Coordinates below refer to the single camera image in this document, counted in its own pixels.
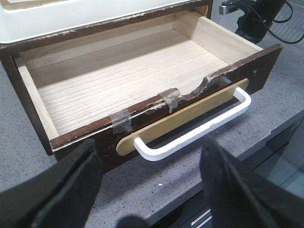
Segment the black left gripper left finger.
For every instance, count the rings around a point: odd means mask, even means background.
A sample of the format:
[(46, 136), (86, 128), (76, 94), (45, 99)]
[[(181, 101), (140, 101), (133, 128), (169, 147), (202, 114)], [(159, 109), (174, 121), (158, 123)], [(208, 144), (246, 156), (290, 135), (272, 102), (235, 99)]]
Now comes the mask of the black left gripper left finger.
[(95, 141), (0, 194), (2, 228), (83, 228), (98, 195), (103, 161)]

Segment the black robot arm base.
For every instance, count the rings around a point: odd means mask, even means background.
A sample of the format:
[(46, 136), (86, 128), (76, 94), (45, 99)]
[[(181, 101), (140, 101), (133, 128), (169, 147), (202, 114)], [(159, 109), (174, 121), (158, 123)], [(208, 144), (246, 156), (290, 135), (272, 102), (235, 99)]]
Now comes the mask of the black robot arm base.
[(290, 5), (286, 0), (238, 0), (235, 7), (244, 11), (237, 20), (236, 34), (256, 44), (264, 38), (273, 23), (286, 23), (291, 17), (276, 20), (281, 8)]

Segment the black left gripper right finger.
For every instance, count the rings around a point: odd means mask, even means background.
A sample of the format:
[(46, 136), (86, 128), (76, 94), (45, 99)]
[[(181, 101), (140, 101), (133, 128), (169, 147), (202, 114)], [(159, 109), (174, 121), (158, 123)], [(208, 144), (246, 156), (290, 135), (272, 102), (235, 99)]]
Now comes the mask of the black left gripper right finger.
[(302, 228), (304, 200), (249, 170), (213, 138), (199, 163), (215, 228)]

